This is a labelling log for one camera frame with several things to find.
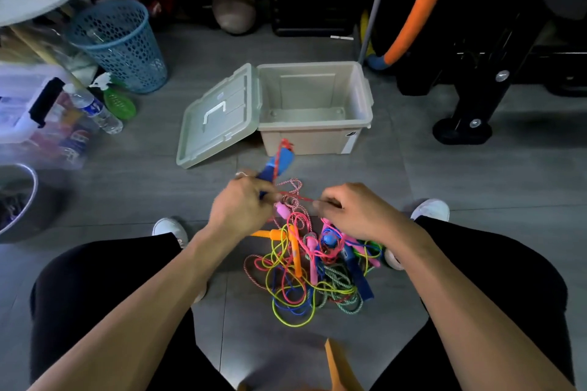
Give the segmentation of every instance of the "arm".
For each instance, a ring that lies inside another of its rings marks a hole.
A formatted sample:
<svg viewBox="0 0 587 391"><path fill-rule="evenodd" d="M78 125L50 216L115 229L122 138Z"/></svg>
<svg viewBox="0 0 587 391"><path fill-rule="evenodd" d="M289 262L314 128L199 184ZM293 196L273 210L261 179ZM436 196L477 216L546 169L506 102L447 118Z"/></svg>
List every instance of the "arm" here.
<svg viewBox="0 0 587 391"><path fill-rule="evenodd" d="M322 198L315 207L341 231L378 241L401 260L464 391L575 390L424 229L360 184L327 188Z"/></svg>
<svg viewBox="0 0 587 391"><path fill-rule="evenodd" d="M259 201L259 193L269 192ZM144 390L175 329L218 264L272 214L275 186L232 180L186 249L114 308L29 391Z"/></svg>

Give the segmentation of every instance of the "plastic bottle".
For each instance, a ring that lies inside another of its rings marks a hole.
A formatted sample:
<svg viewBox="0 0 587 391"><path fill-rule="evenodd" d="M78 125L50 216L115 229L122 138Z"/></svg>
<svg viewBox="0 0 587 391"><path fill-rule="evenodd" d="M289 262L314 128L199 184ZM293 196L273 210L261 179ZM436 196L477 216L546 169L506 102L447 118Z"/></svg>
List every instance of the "plastic bottle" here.
<svg viewBox="0 0 587 391"><path fill-rule="evenodd" d="M92 118L106 133L114 135L122 131L122 122L88 90L76 89L72 83L67 83L63 86L63 91L69 95L76 108Z"/></svg>

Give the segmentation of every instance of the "blue jump rope handle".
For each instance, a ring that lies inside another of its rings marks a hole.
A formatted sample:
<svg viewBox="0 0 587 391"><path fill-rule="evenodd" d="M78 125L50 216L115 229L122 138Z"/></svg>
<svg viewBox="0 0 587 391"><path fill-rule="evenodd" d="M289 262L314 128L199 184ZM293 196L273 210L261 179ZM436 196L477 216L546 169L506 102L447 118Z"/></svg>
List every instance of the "blue jump rope handle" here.
<svg viewBox="0 0 587 391"><path fill-rule="evenodd" d="M353 253L353 248L348 244L345 244L341 251L341 255L342 258L345 259L346 267L349 270L350 277L353 279L353 283L355 283L357 291L359 292L359 295L363 301L375 298L373 291L371 291L371 286L369 286L369 283L367 283L367 280L363 276L363 271L359 266L357 257Z"/></svg>
<svg viewBox="0 0 587 391"><path fill-rule="evenodd" d="M279 151L279 172L277 173L277 176L281 175L283 172L285 172L288 169L288 167L290 166L290 164L294 160L293 158L294 158L294 154L291 150L287 150L285 148L280 149L280 151ZM257 178L272 183L274 169L275 169L275 156L272 156L271 159L269 159L265 168L261 171L260 174L257 175ZM259 199L262 200L263 196L265 196L265 195L267 195L267 192L260 192Z"/></svg>

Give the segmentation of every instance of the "blue wastebasket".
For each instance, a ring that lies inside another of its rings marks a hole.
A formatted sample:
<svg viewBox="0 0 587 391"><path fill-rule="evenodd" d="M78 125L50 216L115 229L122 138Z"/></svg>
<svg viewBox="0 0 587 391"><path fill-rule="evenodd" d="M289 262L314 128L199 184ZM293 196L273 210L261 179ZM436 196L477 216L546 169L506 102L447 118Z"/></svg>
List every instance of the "blue wastebasket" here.
<svg viewBox="0 0 587 391"><path fill-rule="evenodd" d="M132 92L150 93L167 81L149 12L136 0L110 0L83 10L65 36Z"/></svg>

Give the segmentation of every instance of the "hand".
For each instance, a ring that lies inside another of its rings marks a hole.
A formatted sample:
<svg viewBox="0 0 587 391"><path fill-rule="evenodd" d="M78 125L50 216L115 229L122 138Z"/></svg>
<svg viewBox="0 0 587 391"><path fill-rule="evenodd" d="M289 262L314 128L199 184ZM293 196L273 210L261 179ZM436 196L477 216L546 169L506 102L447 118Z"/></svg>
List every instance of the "hand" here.
<svg viewBox="0 0 587 391"><path fill-rule="evenodd" d="M390 225L407 221L397 209L375 195L362 183L328 187L320 201L314 201L318 214L339 230L356 239L387 242Z"/></svg>
<svg viewBox="0 0 587 391"><path fill-rule="evenodd" d="M281 201L277 188L254 178L254 172L237 174L212 203L207 227L239 242L259 230L273 215L273 204ZM267 192L262 200L260 192Z"/></svg>

